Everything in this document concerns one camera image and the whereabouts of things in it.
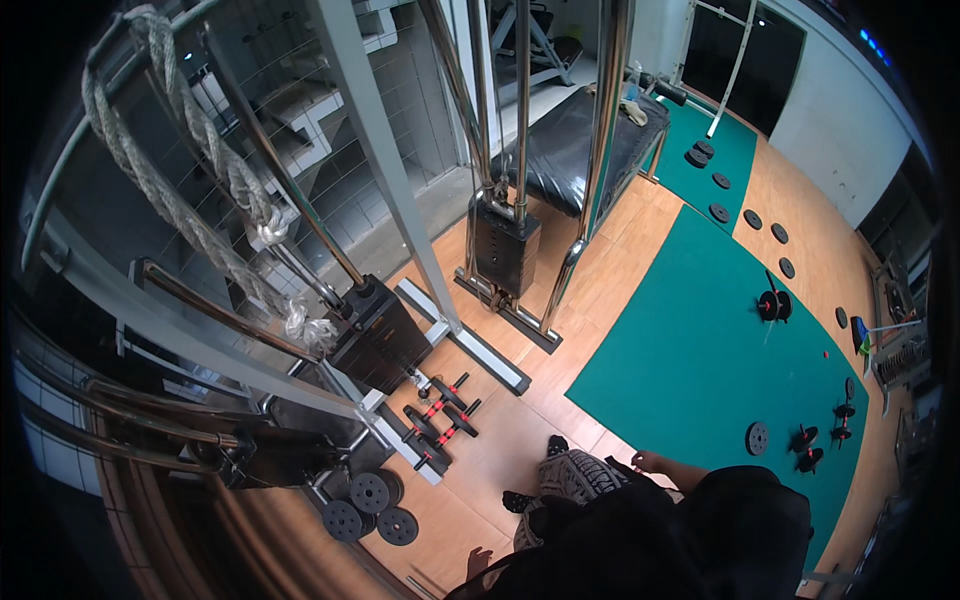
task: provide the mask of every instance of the green mat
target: green mat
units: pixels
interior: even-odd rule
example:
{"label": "green mat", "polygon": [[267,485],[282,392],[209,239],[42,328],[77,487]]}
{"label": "green mat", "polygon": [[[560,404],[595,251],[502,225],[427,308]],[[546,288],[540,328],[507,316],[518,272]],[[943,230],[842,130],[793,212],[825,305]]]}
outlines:
{"label": "green mat", "polygon": [[[665,104],[670,108],[670,132],[663,144],[655,175],[667,189],[707,216],[711,204],[722,204],[730,212],[730,222],[725,225],[713,223],[733,235],[740,206],[747,194],[750,172],[754,168],[756,133],[727,114],[720,119],[713,138],[707,140],[712,119],[690,105],[678,107],[669,101]],[[684,158],[684,153],[698,139],[705,140],[716,151],[706,169],[698,169]],[[647,159],[644,169],[649,168],[651,159]],[[730,180],[730,189],[714,183],[714,173],[725,175]]]}
{"label": "green mat", "polygon": [[[767,289],[763,265],[685,206],[566,395],[636,449],[710,469],[772,470],[810,499],[812,570],[847,498],[868,397],[843,352],[798,301],[788,324],[760,319],[756,299]],[[856,382],[857,412],[849,423],[853,437],[837,449],[829,436],[832,409],[843,403],[847,377]],[[758,420],[769,427],[770,444],[755,457],[745,437]],[[815,475],[795,471],[788,450],[800,423],[820,429],[816,446],[826,456]]]}

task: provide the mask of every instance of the white rope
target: white rope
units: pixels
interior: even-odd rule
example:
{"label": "white rope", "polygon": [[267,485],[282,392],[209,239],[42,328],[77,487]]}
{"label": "white rope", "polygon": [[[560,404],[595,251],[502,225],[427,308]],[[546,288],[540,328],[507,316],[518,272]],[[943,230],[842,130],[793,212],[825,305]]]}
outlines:
{"label": "white rope", "polygon": [[270,246],[282,241],[289,223],[283,223],[259,177],[220,136],[183,77],[170,19],[158,14],[151,5],[130,10],[124,19],[137,41],[148,49],[174,115],[190,131],[217,177],[228,183],[237,204],[250,212],[263,242]]}
{"label": "white rope", "polygon": [[[120,114],[107,101],[107,92],[100,78],[84,69],[81,87],[90,128],[107,146],[114,161],[127,177],[144,193],[157,214],[172,225],[197,252],[207,256],[223,274],[247,293],[260,300],[275,317],[287,321],[291,337],[302,338],[310,351],[326,353],[336,339],[336,329],[328,320],[307,320],[306,308],[286,300],[273,286],[233,251],[230,244],[216,234],[200,215],[163,177],[133,139]],[[280,219],[279,211],[271,217]]]}

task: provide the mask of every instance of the patterned pants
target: patterned pants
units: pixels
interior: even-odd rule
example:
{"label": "patterned pants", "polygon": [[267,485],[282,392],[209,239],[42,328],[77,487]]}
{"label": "patterned pants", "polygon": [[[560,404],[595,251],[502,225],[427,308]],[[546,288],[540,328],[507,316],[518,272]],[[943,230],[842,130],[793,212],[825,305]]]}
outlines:
{"label": "patterned pants", "polygon": [[[627,478],[602,460],[583,450],[568,450],[540,461],[537,467],[540,495],[558,495],[583,506],[601,493],[623,487]],[[543,506],[537,498],[523,511],[514,534],[514,551],[543,545],[543,540],[530,531],[530,513]]]}

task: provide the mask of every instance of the weight stack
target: weight stack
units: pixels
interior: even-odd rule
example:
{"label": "weight stack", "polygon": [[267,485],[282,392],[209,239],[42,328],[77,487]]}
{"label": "weight stack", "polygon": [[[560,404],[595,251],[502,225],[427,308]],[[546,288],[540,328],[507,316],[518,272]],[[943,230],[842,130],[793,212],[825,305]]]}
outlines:
{"label": "weight stack", "polygon": [[527,215],[523,229],[504,219],[483,202],[477,206],[474,255],[477,274],[514,298],[534,282],[540,249],[540,221]]}
{"label": "weight stack", "polygon": [[340,330],[330,364],[372,388],[391,394],[433,347],[400,298],[372,275],[344,295]]}

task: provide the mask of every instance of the black shoe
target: black shoe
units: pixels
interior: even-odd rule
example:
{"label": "black shoe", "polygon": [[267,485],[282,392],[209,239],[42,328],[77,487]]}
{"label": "black shoe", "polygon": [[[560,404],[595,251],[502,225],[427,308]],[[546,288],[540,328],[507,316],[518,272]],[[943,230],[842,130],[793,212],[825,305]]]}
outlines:
{"label": "black shoe", "polygon": [[525,511],[527,506],[529,506],[534,500],[535,498],[532,495],[510,492],[507,490],[503,493],[503,508],[507,509],[511,513],[522,515],[523,511]]}
{"label": "black shoe", "polygon": [[546,457],[553,458],[558,454],[563,454],[570,449],[563,436],[550,436],[550,441],[546,443]]}

